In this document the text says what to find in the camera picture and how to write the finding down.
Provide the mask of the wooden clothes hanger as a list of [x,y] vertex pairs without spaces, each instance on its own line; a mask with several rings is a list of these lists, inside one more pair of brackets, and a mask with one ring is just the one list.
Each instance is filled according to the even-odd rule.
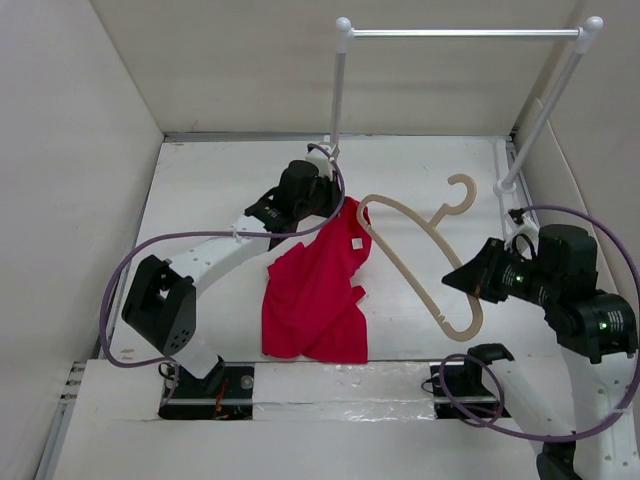
[[426,291],[407,265],[401,260],[399,255],[374,229],[371,221],[365,216],[365,210],[368,208],[370,203],[378,203],[394,209],[417,225],[438,246],[449,265],[456,270],[462,266],[462,262],[449,242],[438,232],[437,227],[445,217],[459,216],[470,209],[477,196],[477,186],[475,181],[466,174],[452,175],[447,179],[447,183],[450,186],[463,185],[466,189],[465,197],[457,205],[443,203],[430,220],[425,220],[420,214],[407,205],[379,194],[366,195],[359,202],[356,210],[356,219],[358,224],[369,235],[372,242],[378,246],[404,280],[409,284],[411,289],[417,294],[444,335],[450,340],[463,343],[473,340],[480,333],[484,324],[484,313],[479,300],[472,295],[466,295],[471,312],[471,321],[466,329],[455,329],[454,326],[445,318],[441,309],[438,307],[431,295]]

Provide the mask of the red t-shirt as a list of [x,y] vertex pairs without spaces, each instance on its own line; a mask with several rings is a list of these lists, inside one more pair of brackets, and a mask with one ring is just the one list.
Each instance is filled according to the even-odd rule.
[[372,239],[358,222],[359,202],[345,199],[340,214],[315,239],[298,243],[268,267],[262,302],[262,353],[324,363],[368,362],[366,295],[352,279],[368,260]]

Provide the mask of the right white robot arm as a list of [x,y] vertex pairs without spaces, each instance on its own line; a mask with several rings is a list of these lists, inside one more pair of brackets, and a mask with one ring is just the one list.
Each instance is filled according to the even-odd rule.
[[639,357],[636,317],[621,296],[596,285],[597,243],[572,225],[540,229],[524,257],[515,246],[490,238],[443,284],[477,300],[510,297],[540,307],[555,334],[569,374],[575,425],[557,419],[502,344],[464,355],[461,378],[474,393],[490,391],[496,411],[507,412],[530,442],[541,479],[636,479],[639,451],[629,405]]

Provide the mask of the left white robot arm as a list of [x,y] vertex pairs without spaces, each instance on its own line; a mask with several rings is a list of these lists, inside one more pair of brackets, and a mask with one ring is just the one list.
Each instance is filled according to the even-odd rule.
[[214,283],[244,262],[303,236],[299,224],[310,216],[329,223],[345,201],[344,178],[336,161],[324,165],[294,160],[280,182],[223,231],[204,233],[204,242],[172,258],[149,255],[135,271],[122,320],[165,361],[188,373],[201,396],[222,387],[220,355],[197,331],[197,301]]

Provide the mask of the white metal clothes rack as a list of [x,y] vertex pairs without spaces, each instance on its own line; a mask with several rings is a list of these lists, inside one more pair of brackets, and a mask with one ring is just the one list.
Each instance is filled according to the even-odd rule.
[[493,191],[497,197],[501,214],[502,235],[513,231],[506,219],[506,208],[513,206],[517,197],[516,180],[526,160],[540,137],[543,128],[550,119],[562,93],[566,89],[580,61],[590,50],[598,33],[603,29],[604,20],[591,16],[576,28],[564,29],[356,29],[346,17],[335,21],[335,67],[333,75],[332,105],[329,134],[326,136],[329,151],[339,154],[340,121],[346,55],[349,45],[356,40],[409,40],[409,39],[511,39],[572,41],[573,50],[556,79],[551,92],[543,104],[525,143],[517,152],[515,159],[505,165],[502,176],[496,180]]

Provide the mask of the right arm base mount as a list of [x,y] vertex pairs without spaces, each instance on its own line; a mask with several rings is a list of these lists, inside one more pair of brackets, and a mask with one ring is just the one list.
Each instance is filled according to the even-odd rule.
[[[439,364],[429,366],[430,373],[421,383],[421,389],[434,400],[437,419],[469,420],[456,409],[445,395],[439,382]],[[475,364],[453,362],[444,367],[444,378],[452,395],[466,409],[484,420],[490,420],[499,412],[497,397],[482,384],[482,369]]]

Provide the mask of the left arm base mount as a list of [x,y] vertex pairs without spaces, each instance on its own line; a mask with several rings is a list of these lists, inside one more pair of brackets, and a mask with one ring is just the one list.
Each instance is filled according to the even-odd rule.
[[253,419],[254,363],[217,365],[206,379],[183,367],[158,365],[163,391],[158,415],[164,420],[244,421]]

